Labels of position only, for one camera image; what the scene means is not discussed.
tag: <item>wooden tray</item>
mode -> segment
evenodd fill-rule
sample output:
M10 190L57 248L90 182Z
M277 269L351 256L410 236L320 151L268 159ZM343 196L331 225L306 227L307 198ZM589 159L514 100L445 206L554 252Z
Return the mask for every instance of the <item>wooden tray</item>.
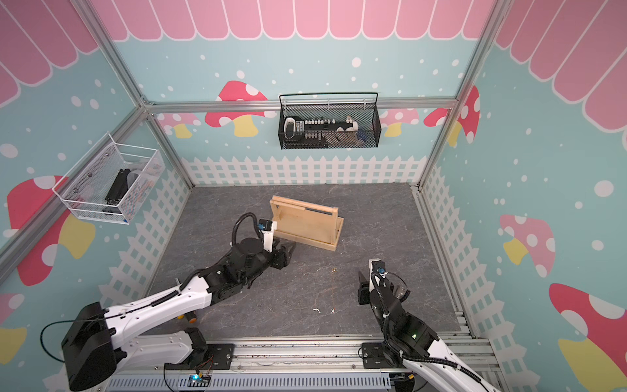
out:
M272 196L270 208L277 222L276 237L326 250L337 248L344 224L337 207Z

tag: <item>mushroom illustration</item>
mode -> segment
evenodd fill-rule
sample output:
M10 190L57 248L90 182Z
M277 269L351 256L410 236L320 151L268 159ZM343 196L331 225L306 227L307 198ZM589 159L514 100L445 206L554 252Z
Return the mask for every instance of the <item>mushroom illustration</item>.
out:
M189 139L192 133L187 129L185 124L193 124L199 126L200 120L193 113L161 113L157 116L157 120L163 127L166 134L171 135L174 129L174 135L178 139Z
M531 255L535 270L542 278L551 272L555 262L555 239L548 223L525 216L501 215L501 229L514 239L503 244L507 256L520 265L526 254Z
M387 127L385 137L397 137L401 134L401 123L416 125L420 117L416 109L390 109L379 116L381 126Z
M466 135L468 143L472 143L477 135L477 127L479 126L479 116L481 104L479 101L479 90L477 86L473 86L470 90L470 95L466 100L466 104L461 108L461 114L457 118L451 134L448 136L449 146L457 147L457 137L460 135L460 131L463 129ZM438 108L424 119L424 124L428 127L435 127L437 125L444 124L446 119L446 109Z
M9 192L6 199L11 229L9 233L5 230L5 236L13 235L32 217L52 196L51 189L61 178L37 177L17 185ZM65 211L18 265L20 280L27 286L43 282L55 264L59 244L65 246L78 259L85 254L95 237L96 226Z
M609 392L627 386L625 309L559 283L549 287L549 297L577 334L586 337L557 342L579 382L589 391Z
M231 80L224 85L218 95L218 101L265 101L268 100L255 87L238 80ZM276 112L244 112L244 113L207 113L204 121L214 128L223 127L233 121L235 124L235 136L253 137L259 130L253 124L253 115L262 117L276 117Z
M24 294L0 294L0 325L24 302ZM26 328L0 328L0 363L9 363L26 340Z

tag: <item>white wire basket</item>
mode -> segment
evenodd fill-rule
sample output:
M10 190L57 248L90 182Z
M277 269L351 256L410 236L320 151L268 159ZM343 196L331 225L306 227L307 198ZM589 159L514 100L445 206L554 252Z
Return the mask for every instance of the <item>white wire basket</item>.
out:
M110 142L80 171L68 181L79 163L104 138ZM112 201L107 200L113 182L121 170L129 169L128 191ZM106 134L81 158L56 184L53 192L78 218L83 220L121 223L128 225L157 184L165 169L161 153L157 149L116 143Z

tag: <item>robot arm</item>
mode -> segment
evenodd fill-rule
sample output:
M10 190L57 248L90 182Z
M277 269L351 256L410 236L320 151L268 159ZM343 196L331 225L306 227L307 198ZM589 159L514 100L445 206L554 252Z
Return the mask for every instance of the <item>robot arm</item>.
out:
M394 291L386 265L369 260L370 279L360 274L359 304L370 304L383 332L384 356L395 367L404 366L441 392L498 392L451 351L422 320L405 312L407 296Z
M237 243L237 229L247 217L253 218L257 238ZM98 302L85 306L61 342L70 389L91 388L122 368L200 364L207 344L196 328L170 335L139 335L178 315L215 305L244 286L250 288L268 267L286 267L295 244L279 246L273 238L276 228L275 222L257 222L254 214L244 214L233 228L231 250L214 265L193 271L182 284L107 309Z

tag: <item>gray stone floor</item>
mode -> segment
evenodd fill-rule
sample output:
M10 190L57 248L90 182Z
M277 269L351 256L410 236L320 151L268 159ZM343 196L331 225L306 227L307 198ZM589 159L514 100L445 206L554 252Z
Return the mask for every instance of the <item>gray stone floor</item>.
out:
M269 268L250 290L198 310L208 339L379 333L367 305L357 303L357 271L381 258L412 291L403 307L436 331L458 331L455 313L407 184L195 188L167 246L150 293L175 286L229 250L233 224L248 211L271 219L273 195L339 207L344 227L336 252L298 244L283 270ZM250 218L238 239L254 236ZM150 333L189 324L172 320Z

